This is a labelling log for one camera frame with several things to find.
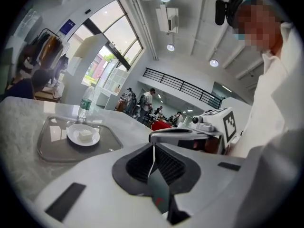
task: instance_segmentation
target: headset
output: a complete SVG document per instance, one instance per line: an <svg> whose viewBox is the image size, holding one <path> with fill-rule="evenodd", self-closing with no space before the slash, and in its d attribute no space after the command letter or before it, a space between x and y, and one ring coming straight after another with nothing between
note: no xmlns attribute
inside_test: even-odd
<svg viewBox="0 0 304 228"><path fill-rule="evenodd" d="M223 0L217 0L215 2L215 23L217 25L222 25L227 20L227 23L233 27L233 19L239 8L239 6L245 1L250 0L229 0L225 2ZM241 34L235 35L237 39L244 39L245 36Z"/></svg>

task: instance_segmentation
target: black metal railing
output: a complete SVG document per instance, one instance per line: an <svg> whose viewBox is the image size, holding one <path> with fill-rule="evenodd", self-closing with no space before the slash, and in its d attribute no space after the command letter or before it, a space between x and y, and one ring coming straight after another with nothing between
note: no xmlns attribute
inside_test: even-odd
<svg viewBox="0 0 304 228"><path fill-rule="evenodd" d="M216 109L220 108L222 100L216 96L210 94L209 92L196 87L186 81L183 81L179 78L164 74L162 72L156 71L154 69L146 68L146 71L143 74L144 77L155 80L164 85L170 86L174 89L177 89L181 92L184 92Z"/></svg>

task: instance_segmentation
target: window frame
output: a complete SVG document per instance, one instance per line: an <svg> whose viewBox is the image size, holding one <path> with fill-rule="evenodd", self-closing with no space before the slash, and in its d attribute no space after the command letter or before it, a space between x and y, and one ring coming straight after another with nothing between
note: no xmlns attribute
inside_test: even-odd
<svg viewBox="0 0 304 228"><path fill-rule="evenodd" d="M143 50L143 45L141 44L140 40L139 40L139 37L129 19L129 16L127 14L127 12L125 11L125 9L123 8L121 2L119 0L114 0L114 1L117 1L117 3L119 4L121 10L123 11L123 15L120 16L117 20L115 20L111 25L109 25L104 32L102 32L97 26L96 24L90 19L90 18L87 18L84 23L82 25L84 25L93 35L98 35L98 34L103 34L104 37L108 40L108 42L105 44L105 47L126 67L127 71L130 70L133 62L135 61L135 59L138 57L138 55L141 53L141 51ZM105 32L112 26L114 25L118 20L122 19L123 17L126 17L127 21L129 22L129 25L135 35L135 39L134 41L132 41L132 43L129 45L129 47L126 49L126 51L121 54L117 49L116 47L114 47L113 45L111 45L111 41L105 36ZM134 45L134 43L138 41L141 49L138 51L138 53L136 54L135 58L130 62L128 63L127 60L124 58L124 56L127 54L127 52L130 50L130 48Z"/></svg>

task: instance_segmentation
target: tray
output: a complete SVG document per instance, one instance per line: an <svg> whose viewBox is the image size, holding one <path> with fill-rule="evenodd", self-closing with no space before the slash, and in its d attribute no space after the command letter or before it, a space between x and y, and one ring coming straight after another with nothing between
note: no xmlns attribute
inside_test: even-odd
<svg viewBox="0 0 304 228"><path fill-rule="evenodd" d="M74 144L67 137L67 128L73 124L86 124L95 128L100 134L99 142L89 147ZM107 126L56 115L46 119L37 145L39 156L49 162L79 162L122 148L122 143Z"/></svg>

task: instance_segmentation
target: white shirt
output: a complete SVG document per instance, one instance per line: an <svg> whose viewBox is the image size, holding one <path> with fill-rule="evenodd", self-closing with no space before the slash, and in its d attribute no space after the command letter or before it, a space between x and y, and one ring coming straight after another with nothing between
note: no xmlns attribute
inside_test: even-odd
<svg viewBox="0 0 304 228"><path fill-rule="evenodd" d="M160 110L158 113L157 113L157 117L160 117L162 115L162 110Z"/></svg>
<svg viewBox="0 0 304 228"><path fill-rule="evenodd" d="M178 126L181 122L183 122L183 117L182 115L180 114L180 116L176 116L175 118L177 118L177 121L176 121L176 125Z"/></svg>
<svg viewBox="0 0 304 228"><path fill-rule="evenodd" d="M281 56L264 53L264 74L259 77L254 103L243 135L230 155L246 157L251 148L266 145L288 128L272 94L297 67L303 67L303 45L292 24L281 25Z"/></svg>
<svg viewBox="0 0 304 228"><path fill-rule="evenodd" d="M147 104L144 105L142 108L147 112L149 110L149 104L152 104L152 95L150 94L150 92L146 92L144 93L144 95L146 96L146 102Z"/></svg>

